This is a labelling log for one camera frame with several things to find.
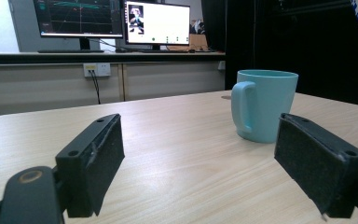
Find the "computer monitor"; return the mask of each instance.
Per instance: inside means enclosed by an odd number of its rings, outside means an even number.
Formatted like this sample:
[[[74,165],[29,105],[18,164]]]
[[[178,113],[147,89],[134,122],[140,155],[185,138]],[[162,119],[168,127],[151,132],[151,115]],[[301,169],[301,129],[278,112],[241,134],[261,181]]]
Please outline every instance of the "computer monitor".
[[[188,46],[190,6],[124,0],[127,45]]]
[[[41,37],[79,38],[80,49],[90,49],[89,38],[123,38],[122,0],[34,0]]]

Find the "keyboard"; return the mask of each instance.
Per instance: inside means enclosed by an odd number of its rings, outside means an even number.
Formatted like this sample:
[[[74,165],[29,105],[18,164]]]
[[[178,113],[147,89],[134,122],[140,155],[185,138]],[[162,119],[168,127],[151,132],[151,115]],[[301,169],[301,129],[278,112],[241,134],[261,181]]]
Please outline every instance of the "keyboard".
[[[187,50],[140,49],[141,53],[188,53]]]
[[[41,49],[38,53],[104,53],[101,49]]]

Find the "mug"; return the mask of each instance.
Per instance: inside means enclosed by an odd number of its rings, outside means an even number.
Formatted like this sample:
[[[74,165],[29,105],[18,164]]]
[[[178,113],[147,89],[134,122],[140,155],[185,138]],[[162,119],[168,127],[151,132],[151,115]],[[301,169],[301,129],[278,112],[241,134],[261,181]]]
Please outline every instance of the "mug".
[[[240,70],[231,92],[237,134],[258,143],[277,139],[279,117],[289,113],[298,74],[273,70]]]

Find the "wooden table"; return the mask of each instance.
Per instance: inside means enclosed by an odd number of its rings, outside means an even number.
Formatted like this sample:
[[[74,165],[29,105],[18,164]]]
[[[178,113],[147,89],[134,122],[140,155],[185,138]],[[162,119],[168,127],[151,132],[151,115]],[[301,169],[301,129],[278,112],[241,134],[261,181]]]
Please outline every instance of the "wooden table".
[[[55,155],[97,118],[119,113],[126,158],[101,214],[66,223],[325,223],[273,158],[240,138],[230,91],[0,117],[0,200],[7,180]],[[292,114],[358,147],[358,105],[296,94]],[[328,223],[358,223],[352,219]]]

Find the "mug handle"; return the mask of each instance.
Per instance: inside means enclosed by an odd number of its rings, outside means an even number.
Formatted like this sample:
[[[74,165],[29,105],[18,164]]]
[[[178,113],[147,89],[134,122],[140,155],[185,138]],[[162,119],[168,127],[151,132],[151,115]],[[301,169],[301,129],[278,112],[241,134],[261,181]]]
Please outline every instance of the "mug handle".
[[[238,82],[231,91],[231,113],[234,124],[238,129],[246,133],[252,132],[252,127],[247,122],[249,120],[249,108],[246,90],[254,87],[255,83],[251,81]]]

